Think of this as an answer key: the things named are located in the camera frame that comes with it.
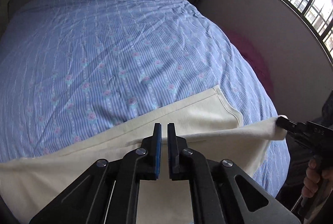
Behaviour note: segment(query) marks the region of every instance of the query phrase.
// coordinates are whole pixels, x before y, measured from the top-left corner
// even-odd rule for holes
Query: beige cloth
[[[2,163],[0,194],[16,218],[28,223],[93,162],[122,158],[152,135],[154,123],[159,122],[164,143],[160,179],[140,183],[137,223],[189,223],[193,220],[189,184],[172,182],[168,176],[167,124],[174,122],[177,135],[186,137],[189,147],[208,159],[232,159],[252,176],[264,160],[270,140],[282,140],[286,135],[275,127],[275,120],[241,127],[242,115],[216,86],[53,154]]]

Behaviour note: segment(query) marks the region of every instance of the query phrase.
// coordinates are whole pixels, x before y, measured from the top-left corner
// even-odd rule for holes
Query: blue striped floral fabric
[[[34,0],[0,43],[0,162],[38,157],[219,84],[244,123],[276,116],[249,64],[186,0]],[[255,180],[276,195],[274,141]]]

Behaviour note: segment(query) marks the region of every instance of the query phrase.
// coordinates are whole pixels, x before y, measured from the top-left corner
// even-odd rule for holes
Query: window frame
[[[323,33],[321,35],[319,35],[319,33],[317,32],[317,30],[314,28],[314,26],[305,17],[305,14],[306,14],[307,10],[311,7],[311,4],[312,4],[313,0],[309,0],[308,1],[306,7],[303,9],[302,12],[300,12],[299,9],[296,8],[289,0],[282,0],[282,1],[285,2],[303,20],[303,22],[307,25],[307,27],[309,27],[309,29],[312,31],[312,33],[315,35],[315,37],[317,38],[317,40],[319,41],[319,43],[324,48],[327,56],[329,57],[330,62],[333,64],[333,55],[331,55],[331,53],[330,53],[332,50],[328,50],[328,48],[326,47],[326,45],[324,43],[325,37],[330,33],[330,31],[331,31],[331,29],[333,27],[333,18],[329,22],[329,24],[327,25],[327,28],[323,31]]]

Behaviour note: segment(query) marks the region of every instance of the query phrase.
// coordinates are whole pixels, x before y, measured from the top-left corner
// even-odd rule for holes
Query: finger
[[[324,179],[328,179],[329,181],[333,182],[333,170],[324,170],[322,173]]]
[[[305,198],[312,198],[313,197],[313,193],[306,187],[303,186],[302,188],[302,196]]]
[[[314,169],[307,168],[306,176],[316,184],[320,181],[320,175]]]
[[[309,167],[312,168],[312,169],[315,169],[316,166],[317,166],[316,160],[311,159],[311,160],[309,161]]]
[[[318,185],[312,182],[308,177],[304,178],[304,185],[312,192],[316,193],[318,190]]]

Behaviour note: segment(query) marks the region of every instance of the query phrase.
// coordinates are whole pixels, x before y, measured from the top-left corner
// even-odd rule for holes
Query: metal bolt
[[[103,168],[103,167],[105,167],[107,165],[107,163],[108,162],[105,159],[99,159],[99,160],[97,160],[96,165],[99,168]]]
[[[227,168],[232,167],[233,164],[234,163],[231,160],[229,160],[229,159],[222,160],[222,165],[224,165]]]
[[[184,155],[191,155],[191,154],[193,154],[193,151],[190,148],[185,148],[183,150],[183,154]]]
[[[138,154],[138,155],[144,155],[146,153],[146,149],[144,148],[138,148],[135,153]]]

